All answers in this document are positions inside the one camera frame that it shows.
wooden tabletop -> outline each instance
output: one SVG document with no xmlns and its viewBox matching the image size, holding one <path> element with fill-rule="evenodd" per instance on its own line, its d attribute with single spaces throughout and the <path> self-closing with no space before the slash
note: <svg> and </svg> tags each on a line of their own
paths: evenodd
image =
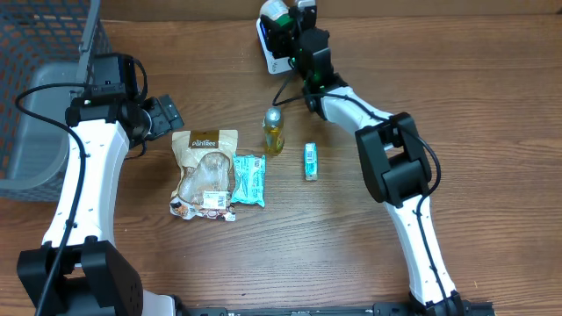
<svg viewBox="0 0 562 316">
<path fill-rule="evenodd" d="M 237 129 L 238 154 L 261 154 L 265 111 L 283 76 L 269 75 L 255 21 L 107 23 L 118 52 L 169 93 L 186 130 Z M 498 315 L 559 315 L 562 304 L 562 18 L 321 19 L 333 63 L 374 106 L 413 115 L 443 181 L 433 216 L 443 259 L 463 298 Z M 294 81 L 286 96 L 300 93 Z M 145 289 L 191 306 L 370 305 L 405 301 L 407 267 L 393 223 L 365 189 L 355 140 L 288 104 L 283 153 L 268 160 L 266 207 L 237 220 L 169 214 L 179 169 L 171 136 L 121 170 L 119 251 Z M 303 179 L 302 150 L 318 144 L 320 180 Z M 37 248 L 53 203 L 0 200 L 0 314 L 30 315 L 16 276 Z"/>
</svg>

bottle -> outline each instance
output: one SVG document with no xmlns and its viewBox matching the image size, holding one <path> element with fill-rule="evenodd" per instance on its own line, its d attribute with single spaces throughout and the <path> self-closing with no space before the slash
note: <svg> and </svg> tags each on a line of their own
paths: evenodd
<svg viewBox="0 0 562 316">
<path fill-rule="evenodd" d="M 263 132 L 265 133 L 265 152 L 280 154 L 285 144 L 283 125 L 285 124 L 281 110 L 272 107 L 263 118 Z"/>
</svg>

cable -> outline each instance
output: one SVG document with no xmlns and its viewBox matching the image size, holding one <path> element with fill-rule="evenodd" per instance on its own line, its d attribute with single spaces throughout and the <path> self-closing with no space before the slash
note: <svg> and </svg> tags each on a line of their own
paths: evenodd
<svg viewBox="0 0 562 316">
<path fill-rule="evenodd" d="M 140 152 L 140 154 L 137 154 L 136 156 L 133 156 L 133 157 L 127 157 L 127 158 L 125 158 L 125 160 L 132 160 L 132 159 L 141 158 L 146 153 L 147 153 L 147 141 L 143 140 L 142 141 L 142 151 Z"/>
<path fill-rule="evenodd" d="M 353 104 L 357 105 L 360 109 L 362 109 L 365 113 L 367 113 L 372 119 L 377 119 L 377 120 L 380 120 L 382 122 L 388 122 L 388 118 L 380 117 L 380 116 L 376 115 L 375 113 L 373 113 L 372 111 L 369 111 L 369 109 L 367 109 L 367 107 L 364 104 L 357 101 L 355 98 L 343 96 L 343 95 L 336 95 L 336 94 L 331 94 L 331 93 L 313 93 L 313 94 L 307 94 L 307 95 L 303 95 L 303 96 L 291 97 L 291 98 L 288 98 L 284 101 L 277 102 L 277 98 L 279 97 L 281 92 L 285 89 L 286 84 L 290 81 L 290 79 L 292 79 L 292 76 L 293 75 L 291 75 L 289 78 L 287 78 L 284 85 L 281 87 L 279 92 L 276 94 L 276 97 L 273 99 L 273 103 L 272 103 L 273 106 L 288 104 L 290 102 L 300 100 L 300 99 L 304 99 L 304 98 L 309 98 L 309 97 L 337 97 L 337 98 L 340 98 L 340 99 L 343 99 L 343 100 L 346 100 L 346 101 L 350 101 Z M 431 254 L 431 250 L 429 249 L 428 240 L 427 240 L 425 230 L 423 229 L 423 224 L 422 224 L 422 204 L 423 204 L 423 201 L 426 198 L 428 198 L 433 192 L 435 192 L 435 190 L 437 190 L 437 187 L 439 187 L 439 184 L 441 183 L 441 176 L 442 176 L 441 163 L 439 162 L 439 159 L 437 158 L 436 152 L 433 151 L 433 149 L 429 146 L 429 144 L 422 137 L 420 137 L 419 135 L 413 135 L 410 131 L 408 131 L 406 129 L 400 129 L 400 130 L 403 133 L 407 133 L 410 136 L 414 137 L 425 148 L 425 150 L 428 151 L 429 155 L 431 156 L 431 159 L 433 160 L 433 163 L 436 166 L 436 180 L 433 183 L 433 185 L 431 186 L 431 188 L 429 189 L 428 193 L 421 196 L 421 199 L 418 202 L 418 205 L 416 206 L 416 210 L 415 210 L 414 214 L 417 217 L 418 226 L 420 228 L 420 233 L 421 233 L 421 239 L 423 241 L 423 246 L 425 247 L 425 251 L 428 255 L 429 264 L 430 264 L 429 268 L 433 271 L 433 273 L 436 277 L 437 285 L 439 286 L 439 290 L 441 291 L 441 294 L 443 295 L 443 302 L 445 303 L 445 306 L 446 306 L 447 316 L 450 316 L 450 307 L 449 307 L 449 301 L 448 301 L 448 298 L 447 298 L 447 294 L 445 293 L 443 282 L 441 281 L 441 277 L 439 276 L 439 272 L 437 271 L 437 267 L 436 267 L 435 262 L 433 260 L 433 255 Z"/>
<path fill-rule="evenodd" d="M 86 84 L 86 83 L 52 83 L 52 84 L 46 84 L 46 85 L 42 85 L 42 86 L 32 88 L 32 89 L 29 89 L 27 91 L 22 92 L 20 95 L 18 95 L 16 97 L 16 100 L 15 100 L 16 109 L 22 111 L 24 114 L 27 114 L 27 115 L 31 116 L 32 118 L 35 118 L 35 119 L 41 120 L 43 122 L 46 122 L 48 124 L 51 124 L 53 126 L 59 127 L 63 131 L 70 134 L 70 136 L 72 136 L 72 138 L 76 141 L 76 144 L 78 144 L 78 147 L 80 148 L 80 171 L 78 173 L 78 183 L 76 185 L 76 193 L 74 195 L 72 205 L 70 206 L 70 214 L 68 215 L 68 219 L 66 221 L 66 227 L 64 229 L 64 234 L 63 234 L 62 239 L 61 239 L 61 245 L 59 246 L 59 250 L 58 250 L 58 252 L 57 252 L 57 254 L 56 254 L 56 256 L 53 260 L 51 270 L 49 271 L 49 275 L 47 277 L 45 285 L 43 286 L 43 290 L 41 291 L 41 296 L 40 296 L 40 299 L 39 299 L 39 303 L 37 304 L 37 310 L 35 311 L 35 316 L 40 316 L 41 313 L 43 312 L 43 309 L 45 308 L 45 303 L 47 301 L 48 293 L 51 290 L 54 279 L 59 274 L 62 253 L 64 252 L 64 248 L 67 246 L 68 238 L 70 237 L 70 231 L 72 230 L 72 228 L 74 227 L 74 224 L 75 224 L 74 219 L 76 217 L 76 211 L 77 211 L 77 208 L 78 208 L 78 202 L 80 201 L 80 195 L 82 193 L 82 187 L 83 187 L 83 183 L 84 183 L 84 175 L 85 175 L 85 172 L 86 172 L 86 149 L 84 148 L 84 144 L 80 140 L 80 137 L 78 137 L 78 135 L 72 129 L 70 129 L 68 126 L 65 126 L 64 124 L 61 124 L 61 123 L 59 123 L 59 122 L 57 122 L 53 119 L 46 118 L 46 117 L 41 116 L 39 114 L 33 113 L 32 111 L 28 111 L 27 109 L 25 109 L 20 104 L 20 101 L 24 97 L 27 97 L 30 94 L 32 94 L 33 92 L 36 92 L 36 91 L 39 91 L 39 90 L 45 90 L 45 89 L 57 88 L 57 87 L 82 87 L 82 88 L 86 88 L 88 86 L 89 86 L 89 84 Z"/>
</svg>

product label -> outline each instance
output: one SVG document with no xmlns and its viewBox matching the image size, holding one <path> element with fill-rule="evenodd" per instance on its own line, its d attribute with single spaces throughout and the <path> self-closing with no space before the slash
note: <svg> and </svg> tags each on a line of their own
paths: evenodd
<svg viewBox="0 0 562 316">
<path fill-rule="evenodd" d="M 227 208 L 226 191 L 205 191 L 203 193 L 203 208 L 224 210 Z"/>
<path fill-rule="evenodd" d="M 219 131 L 191 132 L 190 148 L 218 148 Z"/>
</svg>

blue-gray basket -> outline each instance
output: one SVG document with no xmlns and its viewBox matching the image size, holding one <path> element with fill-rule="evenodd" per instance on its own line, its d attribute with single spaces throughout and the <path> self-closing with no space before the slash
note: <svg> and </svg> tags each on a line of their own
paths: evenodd
<svg viewBox="0 0 562 316">
<path fill-rule="evenodd" d="M 91 57 L 110 53 L 99 0 L 4 0 L 0 3 L 0 197 L 57 201 L 67 167 L 68 135 L 14 106 L 24 90 L 48 83 L 90 83 Z M 64 123 L 76 92 L 31 94 L 25 108 Z"/>
</svg>

